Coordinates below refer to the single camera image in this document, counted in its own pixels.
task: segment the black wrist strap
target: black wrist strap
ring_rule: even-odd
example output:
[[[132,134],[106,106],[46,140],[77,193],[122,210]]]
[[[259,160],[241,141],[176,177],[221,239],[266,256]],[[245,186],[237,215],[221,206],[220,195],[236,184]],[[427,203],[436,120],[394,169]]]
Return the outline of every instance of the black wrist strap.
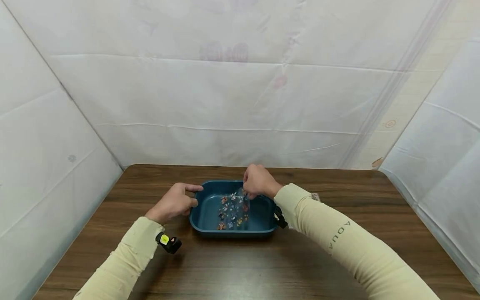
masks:
[[[282,210],[278,206],[275,207],[274,217],[275,217],[275,223],[278,226],[280,226],[282,229],[287,227],[288,223],[285,221]]]
[[[162,248],[165,249],[167,253],[170,254],[175,254],[175,252],[177,252],[177,250],[181,246],[180,239],[178,239],[177,237],[169,238],[168,235],[163,233],[163,231],[156,236],[155,241],[157,242],[157,244],[162,246]]]

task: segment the wooden table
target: wooden table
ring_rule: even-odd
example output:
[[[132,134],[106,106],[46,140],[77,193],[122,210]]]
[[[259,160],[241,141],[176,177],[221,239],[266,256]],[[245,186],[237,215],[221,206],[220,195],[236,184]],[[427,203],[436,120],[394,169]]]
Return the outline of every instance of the wooden table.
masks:
[[[34,299],[71,299],[124,233],[178,181],[241,179],[245,168],[134,165],[125,170]],[[441,299],[480,299],[471,284],[378,171],[270,169],[348,215],[392,247]],[[175,255],[160,247],[131,299],[366,299],[337,262],[301,234],[278,229],[268,240],[205,240],[186,217],[167,225],[181,238]]]

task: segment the long-sleeve shirt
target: long-sleeve shirt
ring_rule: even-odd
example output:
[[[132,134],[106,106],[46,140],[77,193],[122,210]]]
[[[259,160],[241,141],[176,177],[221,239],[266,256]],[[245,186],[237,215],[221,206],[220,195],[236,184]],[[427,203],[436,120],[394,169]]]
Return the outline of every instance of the long-sleeve shirt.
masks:
[[[289,184],[274,198],[285,220],[339,261],[365,288],[369,299],[438,299],[389,246],[341,212]],[[140,217],[117,249],[75,295],[75,300],[126,300],[153,257],[163,227]]]

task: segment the small tag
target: small tag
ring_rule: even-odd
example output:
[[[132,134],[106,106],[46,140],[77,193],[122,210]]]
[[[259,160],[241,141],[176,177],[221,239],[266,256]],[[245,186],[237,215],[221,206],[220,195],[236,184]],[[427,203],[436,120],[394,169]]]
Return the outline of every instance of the small tag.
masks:
[[[315,201],[320,201],[320,196],[317,194],[317,193],[312,193],[312,199],[314,199]],[[288,225],[288,228],[289,229],[294,229],[292,225]]]
[[[170,239],[168,238],[168,236],[166,236],[165,234],[162,235],[162,237],[160,238],[160,242],[164,245],[166,245],[168,243]]]

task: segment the plastic tray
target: plastic tray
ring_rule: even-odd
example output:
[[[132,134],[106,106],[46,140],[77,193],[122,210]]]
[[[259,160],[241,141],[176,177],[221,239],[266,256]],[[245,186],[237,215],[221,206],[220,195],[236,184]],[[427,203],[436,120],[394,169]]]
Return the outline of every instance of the plastic tray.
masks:
[[[211,238],[262,238],[270,236],[276,229],[275,203],[265,196],[258,196],[250,202],[247,230],[217,230],[222,197],[241,188],[243,181],[212,180],[202,186],[204,190],[195,195],[198,206],[190,213],[190,224],[200,235]]]

